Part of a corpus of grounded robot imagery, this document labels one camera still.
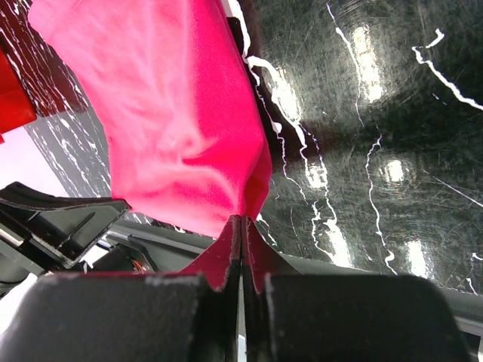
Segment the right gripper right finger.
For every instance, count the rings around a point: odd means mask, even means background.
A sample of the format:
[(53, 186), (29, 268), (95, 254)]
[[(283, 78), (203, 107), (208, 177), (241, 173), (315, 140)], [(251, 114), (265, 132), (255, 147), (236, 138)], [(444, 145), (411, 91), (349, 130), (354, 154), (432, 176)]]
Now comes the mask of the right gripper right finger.
[(298, 272), (241, 221), (250, 361), (468, 361), (443, 295), (423, 278)]

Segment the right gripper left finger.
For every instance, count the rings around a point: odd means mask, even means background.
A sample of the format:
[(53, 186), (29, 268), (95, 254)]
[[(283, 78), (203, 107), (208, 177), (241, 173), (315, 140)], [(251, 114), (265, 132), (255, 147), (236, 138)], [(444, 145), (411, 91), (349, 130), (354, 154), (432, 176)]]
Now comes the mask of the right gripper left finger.
[(38, 279), (1, 337), (3, 361), (234, 361), (240, 216), (184, 270)]

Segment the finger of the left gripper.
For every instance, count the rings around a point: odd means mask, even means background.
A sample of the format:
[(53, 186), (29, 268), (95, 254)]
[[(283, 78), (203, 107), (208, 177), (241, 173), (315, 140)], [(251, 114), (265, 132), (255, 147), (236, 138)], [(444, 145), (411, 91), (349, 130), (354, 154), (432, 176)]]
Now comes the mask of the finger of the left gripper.
[(64, 198), (15, 182), (1, 190), (1, 254), (22, 268), (72, 268), (131, 207)]

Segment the magenta t shirt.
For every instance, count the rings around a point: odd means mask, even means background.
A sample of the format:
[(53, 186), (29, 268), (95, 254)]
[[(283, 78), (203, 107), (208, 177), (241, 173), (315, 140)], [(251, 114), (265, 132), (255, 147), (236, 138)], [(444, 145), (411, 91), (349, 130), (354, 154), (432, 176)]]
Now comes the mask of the magenta t shirt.
[(210, 237), (256, 218), (272, 163), (219, 1), (35, 1), (28, 21), (75, 73), (132, 210)]

